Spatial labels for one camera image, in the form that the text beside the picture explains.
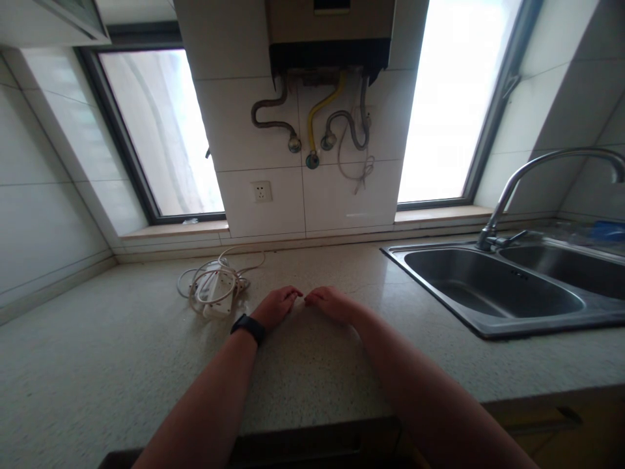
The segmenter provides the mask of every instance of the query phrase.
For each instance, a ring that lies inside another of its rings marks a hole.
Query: upper cabinet
[[[0,47],[110,43],[95,0],[0,0]]]

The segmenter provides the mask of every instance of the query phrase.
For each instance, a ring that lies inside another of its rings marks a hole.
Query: window sill
[[[132,241],[147,238],[163,238],[165,236],[203,235],[206,233],[227,233],[228,221],[202,221],[193,225],[153,225],[142,228],[119,238],[122,241]]]
[[[477,205],[455,207],[424,208],[422,210],[405,210],[395,214],[395,225],[404,225],[419,221],[462,220],[463,218],[483,218],[493,213],[492,208]]]

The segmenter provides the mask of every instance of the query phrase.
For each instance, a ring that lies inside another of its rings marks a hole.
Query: faucet
[[[492,245],[500,247],[509,246],[513,241],[520,237],[519,235],[516,235],[509,240],[497,237],[497,222],[508,205],[512,192],[521,178],[536,166],[551,160],[556,160],[557,158],[563,158],[565,156],[592,156],[594,158],[607,160],[612,163],[612,183],[625,182],[625,156],[612,150],[606,150],[600,147],[577,147],[558,150],[539,156],[521,166],[512,176],[510,176],[506,186],[503,188],[499,202],[497,202],[497,206],[495,207],[490,220],[488,220],[486,226],[482,228],[477,243],[475,243],[475,247],[477,249],[481,251],[490,251]]]

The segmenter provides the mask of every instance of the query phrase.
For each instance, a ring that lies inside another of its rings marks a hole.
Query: kitchen counter
[[[196,316],[176,293],[178,275],[204,262],[184,259],[117,266],[11,321],[0,328],[0,466],[94,467],[145,445],[235,318],[288,284],[335,285],[368,304],[482,403],[625,385],[625,328],[473,335],[379,251],[423,242],[269,252],[224,320]],[[227,257],[243,268],[261,255]],[[259,350],[241,433],[391,414],[355,332],[298,300]]]

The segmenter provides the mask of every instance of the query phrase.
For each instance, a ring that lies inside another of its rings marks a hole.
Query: hand
[[[250,317],[261,323],[267,332],[271,332],[291,312],[298,296],[304,296],[304,294],[292,285],[272,290]]]
[[[352,300],[335,287],[318,287],[311,291],[306,298],[306,306],[316,306],[327,316],[341,324],[353,324],[354,315],[364,310],[359,302]]]

